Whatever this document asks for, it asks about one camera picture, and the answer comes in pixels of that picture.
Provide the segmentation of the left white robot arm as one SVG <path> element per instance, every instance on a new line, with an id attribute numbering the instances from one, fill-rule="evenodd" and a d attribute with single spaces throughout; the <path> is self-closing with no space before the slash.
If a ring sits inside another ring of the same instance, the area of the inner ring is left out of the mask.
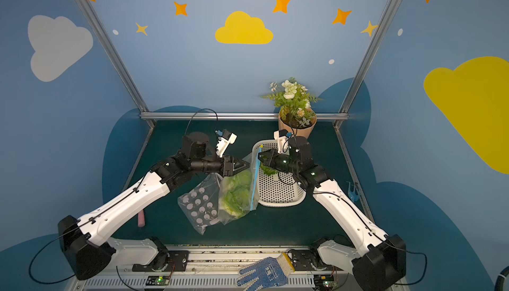
<path id="1" fill-rule="evenodd" d="M 78 280 L 99 274 L 110 264 L 116 250 L 109 238 L 147 206 L 175 191 L 194 174 L 234 177 L 250 168 L 250 163 L 225 154 L 236 136 L 224 131 L 216 146 L 205 133 L 193 132 L 182 138 L 176 154 L 153 165 L 137 183 L 103 206 L 75 218 L 58 222 L 60 249 Z"/>

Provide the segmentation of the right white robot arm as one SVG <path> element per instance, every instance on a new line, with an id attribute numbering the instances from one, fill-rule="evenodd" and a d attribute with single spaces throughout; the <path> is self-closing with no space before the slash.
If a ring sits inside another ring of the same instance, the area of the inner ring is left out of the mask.
<path id="1" fill-rule="evenodd" d="M 286 130 L 274 133 L 277 148 L 258 154 L 261 163 L 291 174 L 294 182 L 320 203 L 353 244 L 348 248 L 333 240 L 318 245 L 322 263 L 353 275 L 362 290 L 387 290 L 406 276 L 406 244 L 374 224 L 348 198 L 337 181 L 316 164 L 305 137 Z"/>

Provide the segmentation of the green chinese cabbage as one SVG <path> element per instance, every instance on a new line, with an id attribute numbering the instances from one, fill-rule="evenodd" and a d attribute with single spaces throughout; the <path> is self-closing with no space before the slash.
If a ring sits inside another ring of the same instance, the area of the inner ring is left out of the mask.
<path id="1" fill-rule="evenodd" d="M 239 219 L 251 210 L 251 181 L 250 170 L 221 181 L 219 205 L 227 218 Z"/>
<path id="2" fill-rule="evenodd" d="M 262 172 L 267 175 L 268 177 L 272 176 L 272 175 L 275 175 L 275 174 L 278 174 L 278 171 L 275 170 L 275 169 L 272 169 L 268 166 L 265 166 L 263 164 L 260 165 L 260 169 L 262 170 Z"/>

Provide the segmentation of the pink-zip dotted zip-top bag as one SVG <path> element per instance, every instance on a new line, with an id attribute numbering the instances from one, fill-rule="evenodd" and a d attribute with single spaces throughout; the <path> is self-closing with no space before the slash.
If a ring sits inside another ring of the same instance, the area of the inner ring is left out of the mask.
<path id="1" fill-rule="evenodd" d="M 206 229 L 220 222 L 219 192 L 222 177 L 209 174 L 190 192 L 178 198 L 178 205 L 192 227 L 203 235 Z"/>

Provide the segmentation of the blue-zip bag with cabbages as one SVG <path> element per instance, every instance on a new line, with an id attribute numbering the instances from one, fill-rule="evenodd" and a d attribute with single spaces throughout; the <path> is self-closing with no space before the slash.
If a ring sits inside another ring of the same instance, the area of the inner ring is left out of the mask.
<path id="1" fill-rule="evenodd" d="M 261 162 L 258 159 L 261 146 L 254 146 L 246 162 L 250 167 L 233 177 L 225 177 L 220 184 L 219 219 L 224 225 L 255 211 L 259 201 L 259 184 Z"/>

